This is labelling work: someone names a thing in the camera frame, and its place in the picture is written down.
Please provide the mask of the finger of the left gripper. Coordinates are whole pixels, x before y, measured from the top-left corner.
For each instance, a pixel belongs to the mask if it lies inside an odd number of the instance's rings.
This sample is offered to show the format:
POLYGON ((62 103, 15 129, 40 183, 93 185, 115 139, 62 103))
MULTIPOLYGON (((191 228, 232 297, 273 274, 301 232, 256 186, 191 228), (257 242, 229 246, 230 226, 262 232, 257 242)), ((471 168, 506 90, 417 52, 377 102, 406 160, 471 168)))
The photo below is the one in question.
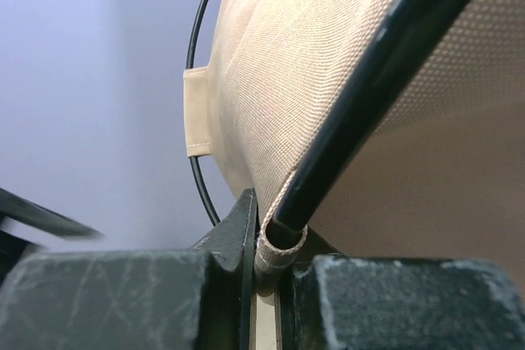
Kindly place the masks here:
MULTIPOLYGON (((102 236, 96 229, 42 207, 5 189, 1 189, 1 223, 6 219, 63 239, 95 239, 102 236)), ((1 259, 21 260, 39 253, 40 245, 1 230, 1 259)))

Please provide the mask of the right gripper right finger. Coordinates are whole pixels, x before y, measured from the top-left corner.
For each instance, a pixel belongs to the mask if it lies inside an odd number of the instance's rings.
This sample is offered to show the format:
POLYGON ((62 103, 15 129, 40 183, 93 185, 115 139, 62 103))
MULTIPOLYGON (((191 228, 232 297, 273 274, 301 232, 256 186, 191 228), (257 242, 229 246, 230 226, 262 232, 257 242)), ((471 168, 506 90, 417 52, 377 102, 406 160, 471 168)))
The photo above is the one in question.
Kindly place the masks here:
POLYGON ((284 349, 521 349, 513 282, 480 260, 314 257, 281 281, 284 349))

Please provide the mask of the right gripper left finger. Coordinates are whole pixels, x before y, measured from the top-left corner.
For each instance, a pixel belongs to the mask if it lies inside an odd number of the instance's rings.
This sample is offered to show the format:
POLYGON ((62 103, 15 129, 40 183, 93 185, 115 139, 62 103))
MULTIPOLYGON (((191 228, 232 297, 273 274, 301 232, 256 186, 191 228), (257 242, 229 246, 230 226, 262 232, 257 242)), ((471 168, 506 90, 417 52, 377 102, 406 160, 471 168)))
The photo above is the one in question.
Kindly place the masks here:
POLYGON ((1 287, 4 349, 252 349, 258 203, 184 250, 38 253, 1 287))

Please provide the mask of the black tent pole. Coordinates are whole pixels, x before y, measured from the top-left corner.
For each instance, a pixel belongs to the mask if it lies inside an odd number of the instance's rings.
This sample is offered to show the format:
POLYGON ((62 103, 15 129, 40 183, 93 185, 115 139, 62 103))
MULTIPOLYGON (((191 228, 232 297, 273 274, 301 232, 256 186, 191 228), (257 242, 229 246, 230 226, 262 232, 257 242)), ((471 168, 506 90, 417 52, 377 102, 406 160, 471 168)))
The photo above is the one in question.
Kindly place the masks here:
POLYGON ((269 220, 298 234, 471 0, 393 0, 269 220))
POLYGON ((207 69, 205 67, 196 67, 194 65, 199 34, 208 3, 209 0, 199 1, 189 36, 189 44, 185 59, 185 70, 183 74, 183 115, 185 147, 189 158, 190 169, 194 177, 194 183, 208 219, 212 225, 215 226, 221 222, 221 219, 217 214, 217 210, 209 195, 199 163, 200 157, 205 157, 211 154, 211 137, 208 132, 208 115, 205 110, 208 103, 206 98, 207 69))

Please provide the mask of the tan black pet tent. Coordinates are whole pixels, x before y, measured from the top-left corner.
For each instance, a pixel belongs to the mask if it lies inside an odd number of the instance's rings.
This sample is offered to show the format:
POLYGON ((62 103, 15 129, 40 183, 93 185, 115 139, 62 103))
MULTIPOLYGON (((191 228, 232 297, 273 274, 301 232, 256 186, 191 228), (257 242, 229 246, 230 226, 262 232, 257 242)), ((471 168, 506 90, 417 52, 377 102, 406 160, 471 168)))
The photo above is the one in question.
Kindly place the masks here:
MULTIPOLYGON (((211 156, 275 212, 393 0, 221 0, 211 156)), ((482 258, 524 286, 524 0, 472 0, 309 223, 351 257, 482 258)))

